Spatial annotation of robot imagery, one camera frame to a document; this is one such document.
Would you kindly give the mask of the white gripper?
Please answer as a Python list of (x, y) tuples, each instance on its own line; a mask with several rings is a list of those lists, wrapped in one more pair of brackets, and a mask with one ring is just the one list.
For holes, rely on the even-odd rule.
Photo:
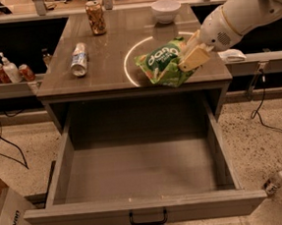
[(178, 67), (182, 72), (194, 70), (210, 58), (210, 51), (225, 51), (242, 39), (230, 26), (220, 5), (206, 16), (200, 29), (195, 31), (183, 47)]

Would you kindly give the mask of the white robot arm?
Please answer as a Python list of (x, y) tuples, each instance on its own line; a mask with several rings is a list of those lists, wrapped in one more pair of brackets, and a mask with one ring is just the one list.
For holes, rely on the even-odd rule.
[(282, 19), (282, 0), (227, 0), (203, 21), (179, 53), (182, 72), (194, 70), (210, 58), (211, 51), (225, 51), (254, 28)]

